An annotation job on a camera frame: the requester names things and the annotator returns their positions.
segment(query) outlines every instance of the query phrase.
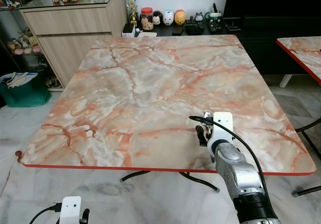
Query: small box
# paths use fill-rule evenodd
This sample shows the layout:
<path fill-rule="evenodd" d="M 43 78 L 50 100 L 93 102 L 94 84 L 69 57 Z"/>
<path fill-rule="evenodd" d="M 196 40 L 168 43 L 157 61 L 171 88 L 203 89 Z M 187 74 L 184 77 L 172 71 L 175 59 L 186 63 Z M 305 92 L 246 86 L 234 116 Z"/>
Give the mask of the small box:
<path fill-rule="evenodd" d="M 135 37 L 135 25 L 127 23 L 122 29 L 122 37 Z"/>

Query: table leg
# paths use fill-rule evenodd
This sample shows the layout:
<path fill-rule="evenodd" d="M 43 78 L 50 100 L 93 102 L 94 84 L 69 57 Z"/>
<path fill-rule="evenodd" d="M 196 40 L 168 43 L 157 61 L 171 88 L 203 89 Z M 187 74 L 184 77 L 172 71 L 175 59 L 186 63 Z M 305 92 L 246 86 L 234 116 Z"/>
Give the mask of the table leg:
<path fill-rule="evenodd" d="M 299 195 L 309 194 L 309 193 L 312 193 L 312 192 L 315 192 L 315 191 L 318 191 L 318 190 L 321 190 L 321 185 L 317 186 L 317 187 L 310 188 L 310 189 L 294 192 L 292 195 L 297 197 Z"/>
<path fill-rule="evenodd" d="M 282 87 L 282 88 L 286 87 L 286 85 L 290 81 L 291 77 L 292 77 L 292 74 L 284 75 L 284 77 L 282 78 L 281 83 L 279 84 L 279 87 Z"/>
<path fill-rule="evenodd" d="M 188 178 L 189 180 L 192 180 L 192 181 L 195 181 L 195 182 L 198 182 L 198 183 L 201 183 L 203 185 L 206 185 L 208 186 L 209 188 L 212 188 L 213 190 L 215 190 L 216 192 L 220 192 L 220 189 L 217 188 L 216 186 L 212 185 L 211 183 L 205 181 L 205 180 L 201 180 L 201 179 L 198 179 L 198 178 L 195 178 L 195 177 L 192 177 L 190 176 L 190 173 L 187 172 L 179 172 L 181 175 L 183 175 L 185 178 Z"/>
<path fill-rule="evenodd" d="M 318 156 L 318 158 L 321 160 L 321 153 L 319 152 L 319 150 L 317 149 L 317 147 L 314 145 L 314 143 L 312 142 L 312 140 L 308 137 L 308 135 L 304 132 L 304 130 L 307 130 L 309 128 L 312 128 L 313 126 L 320 124 L 321 123 L 321 118 L 314 121 L 313 123 L 304 126 L 302 128 L 298 128 L 295 129 L 295 131 L 297 132 L 302 132 L 303 136 L 305 137 L 305 139 L 308 141 L 308 143 L 310 144 L 310 146 L 312 147 L 312 149 L 314 150 L 315 154 Z"/>
<path fill-rule="evenodd" d="M 149 173 L 150 171 L 145 171 L 145 170 L 142 170 L 142 171 L 137 171 L 137 172 L 134 172 L 134 173 L 131 173 L 129 175 L 126 175 L 125 177 L 122 177 L 119 181 L 120 182 L 124 182 L 125 180 L 131 178 L 131 177 L 135 177 L 135 176 L 138 176 L 138 175 L 143 175 L 143 174 L 146 174 L 146 173 Z M 198 183 L 201 183 L 203 185 L 206 185 L 208 186 L 209 188 L 212 188 L 213 190 L 215 190 L 216 192 L 219 192 L 220 189 L 217 188 L 216 186 L 212 185 L 211 183 L 205 181 L 205 180 L 201 180 L 201 179 L 198 179 L 198 178 L 195 178 L 195 177 L 192 177 L 190 176 L 190 173 L 187 172 L 179 172 L 181 175 L 183 175 L 185 178 L 189 179 L 189 180 L 192 180 L 192 181 L 195 181 L 195 182 L 198 182 Z"/>
<path fill-rule="evenodd" d="M 120 179 L 120 182 L 124 182 L 125 180 L 131 178 L 131 177 L 135 177 L 137 175 L 143 175 L 143 174 L 146 174 L 146 173 L 149 173 L 150 171 L 146 171 L 146 170 L 141 170 L 141 171 L 137 171 L 137 172 L 134 172 L 134 173 L 131 173 L 129 175 L 126 175 L 125 177 L 122 177 Z"/>
<path fill-rule="evenodd" d="M 305 139 L 308 141 L 308 143 L 310 144 L 310 146 L 312 147 L 312 149 L 314 150 L 315 154 L 318 156 L 318 158 L 321 160 L 321 153 L 319 152 L 319 150 L 317 149 L 317 147 L 314 145 L 314 143 L 312 142 L 312 140 L 309 138 L 309 136 L 304 132 L 304 130 L 307 130 L 309 128 L 312 128 L 313 126 L 317 125 L 317 124 L 320 124 L 321 123 L 321 118 L 314 121 L 313 123 L 307 125 L 307 126 L 304 126 L 302 128 L 298 128 L 298 129 L 295 129 L 295 131 L 297 132 L 302 132 L 303 136 L 305 137 Z M 306 189 L 306 190 L 302 190 L 302 191 L 298 191 L 298 192 L 294 192 L 292 195 L 293 196 L 299 196 L 299 195 L 305 195 L 305 194 L 308 194 L 308 193 L 312 193 L 312 192 L 315 192 L 315 191 L 318 191 L 318 190 L 321 190 L 321 185 L 320 186 L 317 186 L 317 187 L 313 187 L 313 188 L 310 188 L 310 189 Z"/>

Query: white table leg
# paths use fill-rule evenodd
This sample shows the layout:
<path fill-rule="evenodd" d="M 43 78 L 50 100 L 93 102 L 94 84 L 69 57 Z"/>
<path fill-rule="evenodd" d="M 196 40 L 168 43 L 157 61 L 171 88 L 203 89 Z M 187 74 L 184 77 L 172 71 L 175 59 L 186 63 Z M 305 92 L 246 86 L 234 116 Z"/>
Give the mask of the white table leg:
<path fill-rule="evenodd" d="M 279 84 L 279 87 L 282 87 L 282 88 L 286 87 L 286 85 L 290 81 L 291 77 L 292 77 L 292 74 L 284 75 L 284 77 L 282 78 L 281 83 Z"/>

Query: jar lid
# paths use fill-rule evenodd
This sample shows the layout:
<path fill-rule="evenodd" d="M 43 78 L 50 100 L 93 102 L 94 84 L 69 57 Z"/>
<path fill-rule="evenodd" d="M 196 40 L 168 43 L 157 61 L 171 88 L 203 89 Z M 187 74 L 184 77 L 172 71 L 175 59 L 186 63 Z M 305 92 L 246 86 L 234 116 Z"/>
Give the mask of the jar lid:
<path fill-rule="evenodd" d="M 152 14 L 152 8 L 151 7 L 144 7 L 141 9 L 142 14 Z"/>

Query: television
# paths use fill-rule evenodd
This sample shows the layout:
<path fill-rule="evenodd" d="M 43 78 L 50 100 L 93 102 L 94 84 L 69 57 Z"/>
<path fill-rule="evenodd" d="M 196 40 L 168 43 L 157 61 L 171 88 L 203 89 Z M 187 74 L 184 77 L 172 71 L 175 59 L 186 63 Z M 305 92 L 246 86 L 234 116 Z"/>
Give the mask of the television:
<path fill-rule="evenodd" d="M 224 18 L 321 17 L 319 0 L 226 0 Z"/>

